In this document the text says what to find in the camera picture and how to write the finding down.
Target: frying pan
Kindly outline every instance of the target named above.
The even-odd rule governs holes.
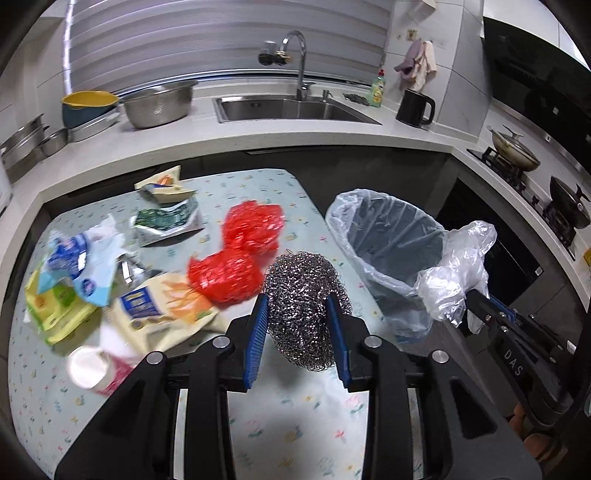
[[[550,177],[550,196],[556,208],[575,228],[585,228],[591,223],[589,212],[583,205],[581,198],[589,201],[589,198],[577,185],[577,191],[572,189],[562,180]]]

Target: white paper cup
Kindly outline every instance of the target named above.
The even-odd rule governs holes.
[[[83,345],[68,356],[66,369],[74,385],[109,396],[134,368],[100,347]]]

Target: screw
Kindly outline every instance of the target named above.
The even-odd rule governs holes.
[[[435,360],[438,364],[444,364],[449,360],[449,355],[447,354],[447,352],[444,352],[443,350],[435,350],[431,354],[431,356],[433,357],[433,360]]]
[[[164,359],[164,355],[161,352],[150,352],[146,357],[146,361],[150,365],[158,365]]]
[[[363,342],[370,348],[377,348],[382,345],[382,339],[380,337],[376,337],[375,335],[365,337]]]
[[[230,339],[226,336],[220,335],[219,337],[215,337],[212,343],[215,348],[226,348],[230,345]]]

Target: gas stove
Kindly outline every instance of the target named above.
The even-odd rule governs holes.
[[[488,147],[486,151],[478,152],[470,148],[467,149],[471,155],[483,162],[499,177],[505,180],[519,195],[531,206],[535,212],[542,217],[546,224],[556,235],[556,238],[563,244],[566,251],[573,260],[576,260],[570,246],[573,243],[575,231],[574,227],[564,217],[553,202],[543,206],[540,204],[540,198],[534,194],[523,181],[523,171],[512,163],[501,157],[496,150]]]

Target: towel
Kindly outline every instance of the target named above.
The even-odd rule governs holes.
[[[410,47],[408,48],[407,54],[404,57],[404,60],[400,65],[396,65],[394,67],[394,71],[402,72],[403,75],[410,74],[414,67],[415,59],[420,54],[422,46],[423,42],[420,40],[415,40],[413,43],[411,43]]]
[[[427,74],[437,71],[435,49],[430,41],[415,40],[404,61],[394,67],[400,72],[400,89],[420,92],[427,81]]]

